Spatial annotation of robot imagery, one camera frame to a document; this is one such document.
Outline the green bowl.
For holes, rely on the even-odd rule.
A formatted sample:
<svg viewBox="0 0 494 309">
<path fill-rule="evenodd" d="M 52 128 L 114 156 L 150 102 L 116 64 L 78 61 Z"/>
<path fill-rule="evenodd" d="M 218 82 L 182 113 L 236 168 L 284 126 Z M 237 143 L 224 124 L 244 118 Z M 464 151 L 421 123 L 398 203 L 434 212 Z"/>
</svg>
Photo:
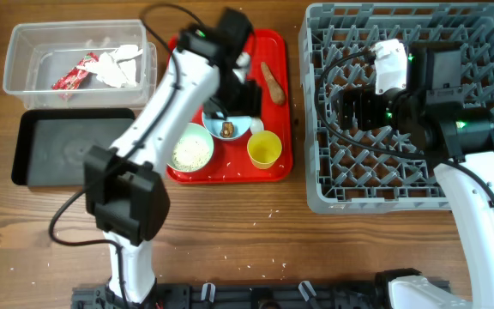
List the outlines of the green bowl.
<svg viewBox="0 0 494 309">
<path fill-rule="evenodd" d="M 214 153 L 214 140 L 200 124 L 189 123 L 172 151 L 168 166 L 181 173 L 193 173 L 203 169 Z"/>
</svg>

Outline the red snack wrapper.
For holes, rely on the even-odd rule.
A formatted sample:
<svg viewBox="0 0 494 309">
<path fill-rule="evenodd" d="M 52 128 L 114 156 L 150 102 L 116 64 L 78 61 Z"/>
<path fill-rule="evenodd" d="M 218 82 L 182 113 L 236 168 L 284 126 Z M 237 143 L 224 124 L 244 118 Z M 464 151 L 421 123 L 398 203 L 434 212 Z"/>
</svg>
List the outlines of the red snack wrapper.
<svg viewBox="0 0 494 309">
<path fill-rule="evenodd" d="M 78 89 L 82 81 L 87 78 L 89 72 L 85 70 L 87 64 L 96 63 L 99 57 L 89 52 L 84 58 L 68 72 L 66 76 L 58 79 L 51 88 L 53 90 L 75 90 Z"/>
</svg>

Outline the brown food scrap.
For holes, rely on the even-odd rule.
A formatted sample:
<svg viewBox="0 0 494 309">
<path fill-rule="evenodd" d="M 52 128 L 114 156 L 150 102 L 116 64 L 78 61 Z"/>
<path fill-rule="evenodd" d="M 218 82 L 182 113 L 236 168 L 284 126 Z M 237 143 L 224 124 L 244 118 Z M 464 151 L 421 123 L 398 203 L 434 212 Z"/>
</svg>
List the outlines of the brown food scrap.
<svg viewBox="0 0 494 309">
<path fill-rule="evenodd" d="M 220 130 L 220 136 L 224 139 L 230 139 L 234 136 L 235 127 L 232 122 L 223 122 Z"/>
</svg>

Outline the white rice pile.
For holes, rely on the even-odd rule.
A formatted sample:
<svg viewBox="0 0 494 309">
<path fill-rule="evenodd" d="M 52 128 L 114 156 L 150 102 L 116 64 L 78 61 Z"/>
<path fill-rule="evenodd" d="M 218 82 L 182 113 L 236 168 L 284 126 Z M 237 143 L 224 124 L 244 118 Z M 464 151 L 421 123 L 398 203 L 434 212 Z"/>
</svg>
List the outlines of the white rice pile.
<svg viewBox="0 0 494 309">
<path fill-rule="evenodd" d="M 194 172 L 209 162 L 212 153 L 212 146 L 201 136 L 182 137 L 172 152 L 171 166 L 179 172 Z"/>
</svg>

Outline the white napkin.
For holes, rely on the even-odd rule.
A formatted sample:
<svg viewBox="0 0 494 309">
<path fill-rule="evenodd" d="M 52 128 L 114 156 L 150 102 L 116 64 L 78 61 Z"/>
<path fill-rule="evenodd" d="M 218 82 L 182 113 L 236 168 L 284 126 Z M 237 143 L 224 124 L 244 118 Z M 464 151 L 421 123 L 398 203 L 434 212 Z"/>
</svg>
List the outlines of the white napkin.
<svg viewBox="0 0 494 309">
<path fill-rule="evenodd" d="M 143 54 L 137 45 L 121 45 L 114 51 L 103 52 L 99 61 L 87 64 L 85 70 L 99 82 L 112 88 L 133 88 L 136 81 L 136 59 Z"/>
</svg>

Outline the white plastic spoon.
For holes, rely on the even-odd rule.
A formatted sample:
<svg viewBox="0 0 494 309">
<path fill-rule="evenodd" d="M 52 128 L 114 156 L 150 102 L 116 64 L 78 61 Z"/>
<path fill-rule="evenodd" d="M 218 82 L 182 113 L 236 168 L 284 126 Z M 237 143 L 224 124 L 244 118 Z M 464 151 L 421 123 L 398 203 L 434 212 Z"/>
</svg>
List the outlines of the white plastic spoon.
<svg viewBox="0 0 494 309">
<path fill-rule="evenodd" d="M 260 118 L 252 118 L 250 123 L 250 132 L 256 134 L 264 131 L 264 124 Z"/>
</svg>

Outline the light blue bowl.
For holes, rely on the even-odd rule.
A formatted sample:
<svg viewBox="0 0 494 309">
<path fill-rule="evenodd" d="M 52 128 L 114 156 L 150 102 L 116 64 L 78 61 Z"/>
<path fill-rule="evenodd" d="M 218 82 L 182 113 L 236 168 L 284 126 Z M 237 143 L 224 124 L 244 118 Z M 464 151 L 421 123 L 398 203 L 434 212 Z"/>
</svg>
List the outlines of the light blue bowl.
<svg viewBox="0 0 494 309">
<path fill-rule="evenodd" d="M 222 141 L 234 141 L 243 136 L 251 125 L 252 118 L 248 116 L 234 116 L 225 119 L 210 118 L 202 114 L 202 124 L 215 138 Z"/>
</svg>

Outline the yellow plastic cup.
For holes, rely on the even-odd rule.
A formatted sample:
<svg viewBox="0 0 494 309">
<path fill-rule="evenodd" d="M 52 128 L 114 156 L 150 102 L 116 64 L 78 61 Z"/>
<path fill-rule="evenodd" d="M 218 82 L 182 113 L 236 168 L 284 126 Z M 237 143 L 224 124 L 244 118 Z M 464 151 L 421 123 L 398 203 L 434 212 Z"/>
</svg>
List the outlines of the yellow plastic cup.
<svg viewBox="0 0 494 309">
<path fill-rule="evenodd" d="M 253 134 L 247 142 L 251 163 L 258 169 L 269 169 L 282 153 L 280 138 L 269 130 Z"/>
</svg>

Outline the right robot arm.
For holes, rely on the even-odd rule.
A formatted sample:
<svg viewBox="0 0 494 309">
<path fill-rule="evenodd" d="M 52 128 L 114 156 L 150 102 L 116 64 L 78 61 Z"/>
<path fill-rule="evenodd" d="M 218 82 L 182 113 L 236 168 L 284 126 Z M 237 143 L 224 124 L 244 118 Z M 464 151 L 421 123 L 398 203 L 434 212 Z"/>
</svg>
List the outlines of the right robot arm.
<svg viewBox="0 0 494 309">
<path fill-rule="evenodd" d="M 456 43 L 404 46 L 380 41 L 363 57 L 376 73 L 367 87 L 343 91 L 341 129 L 390 127 L 410 137 L 413 160 L 433 169 L 454 214 L 475 308 L 494 308 L 494 116 L 465 104 Z"/>
</svg>

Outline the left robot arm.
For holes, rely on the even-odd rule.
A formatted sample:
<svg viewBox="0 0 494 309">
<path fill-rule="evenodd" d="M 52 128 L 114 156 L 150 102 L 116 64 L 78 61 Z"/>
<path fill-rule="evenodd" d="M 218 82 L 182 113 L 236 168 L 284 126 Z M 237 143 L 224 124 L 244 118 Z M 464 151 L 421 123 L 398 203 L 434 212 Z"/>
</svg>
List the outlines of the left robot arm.
<svg viewBox="0 0 494 309">
<path fill-rule="evenodd" d="M 254 40 L 248 17 L 225 9 L 216 27 L 201 22 L 180 31 L 160 85 L 135 122 L 109 148 L 92 147 L 84 160 L 86 210 L 111 248 L 112 275 L 96 304 L 156 305 L 152 240 L 170 198 L 162 175 L 195 113 L 211 118 L 255 117 L 262 90 L 246 79 Z"/>
</svg>

